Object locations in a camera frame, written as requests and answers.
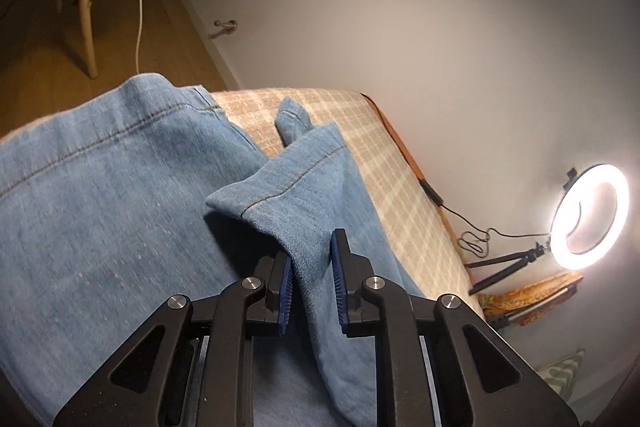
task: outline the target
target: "striped cushion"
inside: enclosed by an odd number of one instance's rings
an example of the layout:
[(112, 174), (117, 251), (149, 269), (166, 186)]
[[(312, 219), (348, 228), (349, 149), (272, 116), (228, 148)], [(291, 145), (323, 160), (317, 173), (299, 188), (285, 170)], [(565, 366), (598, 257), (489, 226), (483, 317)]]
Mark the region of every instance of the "striped cushion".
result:
[(551, 389), (567, 401), (574, 389), (575, 375), (580, 369), (583, 356), (584, 349), (578, 349), (574, 354), (545, 365), (537, 372)]

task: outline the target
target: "folded fabric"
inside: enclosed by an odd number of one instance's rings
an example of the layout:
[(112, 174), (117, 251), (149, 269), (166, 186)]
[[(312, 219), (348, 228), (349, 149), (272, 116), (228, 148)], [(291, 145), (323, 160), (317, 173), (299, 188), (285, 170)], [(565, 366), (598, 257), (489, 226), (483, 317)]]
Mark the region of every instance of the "folded fabric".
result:
[(337, 322), (331, 231), (417, 289), (337, 127), (292, 108), (304, 132), (278, 124), (290, 145), (268, 160), (203, 88), (142, 74), (0, 144), (0, 367), (41, 422), (168, 296), (216, 295), (282, 245), (304, 307), (256, 342), (255, 425), (376, 424), (372, 342)]

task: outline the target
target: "wooden floor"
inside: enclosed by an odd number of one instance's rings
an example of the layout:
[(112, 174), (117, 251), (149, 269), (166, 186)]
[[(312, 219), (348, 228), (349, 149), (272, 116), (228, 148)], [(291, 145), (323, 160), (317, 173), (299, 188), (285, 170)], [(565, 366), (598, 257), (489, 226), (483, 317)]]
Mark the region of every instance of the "wooden floor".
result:
[[(7, 0), (0, 0), (4, 9)], [(176, 86), (226, 89), (180, 0), (143, 0), (140, 70)], [(135, 74), (138, 0), (92, 0), (98, 77), (86, 76), (78, 8), (17, 0), (0, 21), (0, 136), (76, 107)]]

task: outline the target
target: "glowing ring light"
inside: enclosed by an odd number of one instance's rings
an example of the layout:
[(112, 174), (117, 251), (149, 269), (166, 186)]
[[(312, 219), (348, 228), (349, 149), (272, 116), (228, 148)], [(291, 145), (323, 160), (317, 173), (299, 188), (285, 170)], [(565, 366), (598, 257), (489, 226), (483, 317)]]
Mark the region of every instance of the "glowing ring light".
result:
[[(576, 226), (575, 209), (585, 195), (603, 183), (611, 184), (616, 191), (616, 215), (607, 233), (591, 250), (579, 255), (572, 253), (566, 239)], [(579, 270), (602, 259), (622, 232), (628, 210), (629, 187), (619, 169), (613, 165), (595, 165), (580, 174), (560, 201), (551, 225), (550, 247), (558, 264), (569, 270)]]

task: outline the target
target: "plaid bedsheet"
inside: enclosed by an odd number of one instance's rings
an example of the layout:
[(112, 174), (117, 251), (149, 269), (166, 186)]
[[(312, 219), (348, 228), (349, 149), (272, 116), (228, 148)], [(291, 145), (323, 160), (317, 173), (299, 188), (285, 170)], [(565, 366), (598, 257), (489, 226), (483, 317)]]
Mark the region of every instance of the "plaid bedsheet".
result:
[(273, 120), (284, 97), (301, 103), (313, 124), (335, 121), (405, 270), (426, 297), (454, 293), (483, 316), (478, 300), (467, 295), (469, 277), (435, 206), (362, 95), (326, 89), (259, 89), (212, 96), (228, 119), (243, 127), (269, 156), (282, 150)]

